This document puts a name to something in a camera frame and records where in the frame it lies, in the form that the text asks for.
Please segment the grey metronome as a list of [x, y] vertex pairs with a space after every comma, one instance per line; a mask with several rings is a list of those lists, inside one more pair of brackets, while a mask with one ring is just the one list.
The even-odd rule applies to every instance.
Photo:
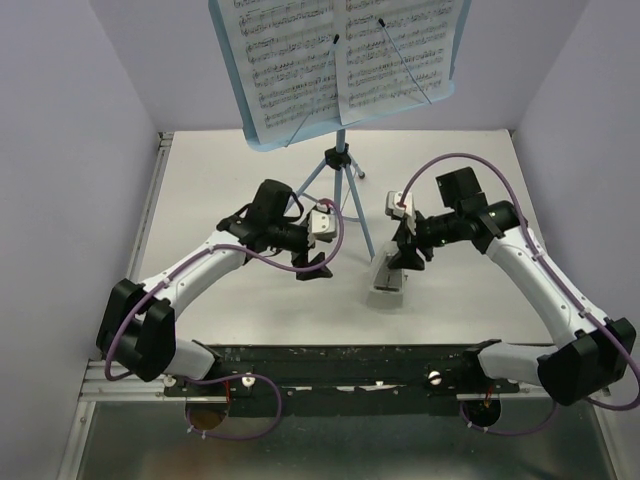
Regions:
[[405, 275], [402, 270], [392, 270], [390, 262], [399, 250], [388, 241], [377, 251], [369, 269], [366, 294], [368, 307], [378, 310], [397, 310], [403, 306]]

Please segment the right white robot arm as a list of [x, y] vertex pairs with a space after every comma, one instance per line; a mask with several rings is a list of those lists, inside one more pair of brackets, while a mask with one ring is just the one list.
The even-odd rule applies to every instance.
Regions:
[[480, 392], [495, 380], [514, 380], [544, 388], [563, 406], [620, 380], [636, 339], [625, 318], [612, 320], [588, 301], [535, 239], [507, 200], [489, 203], [472, 168], [437, 177], [447, 211], [425, 217], [411, 194], [389, 192], [385, 213], [398, 221], [392, 239], [397, 251], [391, 270], [422, 271], [435, 248], [469, 242], [509, 277], [541, 318], [550, 347], [485, 341], [469, 352], [460, 379]]

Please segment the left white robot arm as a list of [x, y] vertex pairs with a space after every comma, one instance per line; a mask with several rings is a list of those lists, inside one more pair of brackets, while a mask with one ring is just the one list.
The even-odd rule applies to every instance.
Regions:
[[289, 206], [299, 202], [288, 185], [267, 179], [251, 202], [220, 220], [214, 232], [175, 265], [142, 281], [119, 281], [110, 292], [96, 338], [106, 378], [134, 375], [150, 382], [162, 375], [186, 377], [197, 393], [214, 393], [222, 380], [215, 353], [196, 341], [179, 339], [176, 322], [201, 294], [253, 259], [292, 272], [299, 281], [331, 277], [328, 264], [336, 251], [315, 257], [309, 252], [318, 242], [341, 247], [340, 209], [321, 199], [310, 210], [288, 215]]

